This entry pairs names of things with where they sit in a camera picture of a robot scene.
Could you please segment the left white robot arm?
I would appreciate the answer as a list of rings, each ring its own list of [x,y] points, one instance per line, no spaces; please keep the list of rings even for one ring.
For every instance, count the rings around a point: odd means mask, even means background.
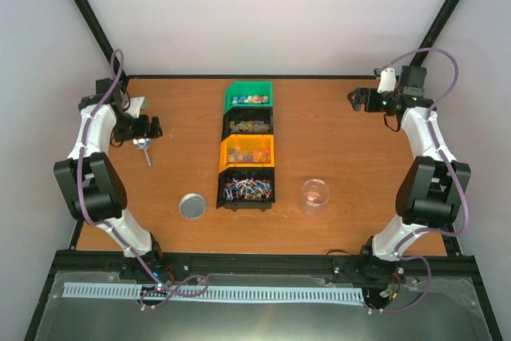
[[[113,80],[98,80],[96,93],[79,103],[81,125],[73,149],[54,164],[53,174],[71,216],[106,232],[154,280],[164,274],[166,259],[154,235],[129,211],[125,186],[108,156],[116,141],[131,141],[146,151],[162,137],[159,118],[143,114],[145,106],[144,97],[127,97]]]

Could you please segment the black popsicle candy bin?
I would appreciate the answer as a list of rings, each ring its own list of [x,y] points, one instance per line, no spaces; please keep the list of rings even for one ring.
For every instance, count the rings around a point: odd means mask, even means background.
[[[232,108],[224,114],[222,139],[234,134],[268,135],[274,133],[273,108]]]

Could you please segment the metal scoop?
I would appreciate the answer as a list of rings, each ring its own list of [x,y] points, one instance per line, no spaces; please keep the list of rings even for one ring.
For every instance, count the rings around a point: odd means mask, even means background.
[[[151,157],[149,155],[149,147],[152,144],[152,140],[150,138],[139,138],[139,139],[133,139],[133,145],[136,149],[139,149],[143,152],[145,155],[145,159],[147,162],[147,165],[151,167],[153,165]]]

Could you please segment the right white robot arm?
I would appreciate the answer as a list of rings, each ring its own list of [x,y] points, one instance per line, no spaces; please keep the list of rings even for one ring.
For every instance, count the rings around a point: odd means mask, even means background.
[[[358,274],[368,282],[390,280],[405,251],[425,234],[451,236],[458,214],[469,215],[465,191],[471,177],[470,167],[448,149],[435,104],[425,96],[426,69],[405,65],[396,74],[387,66],[374,75],[378,86],[357,88],[348,101],[354,110],[395,117],[414,161],[398,189],[395,216],[360,250]]]

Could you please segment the clear plastic jar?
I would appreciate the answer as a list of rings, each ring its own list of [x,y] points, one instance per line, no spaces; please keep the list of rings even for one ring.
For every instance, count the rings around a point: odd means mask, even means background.
[[[301,211],[307,216],[321,216],[331,197],[328,183],[321,179],[307,180],[301,188]]]

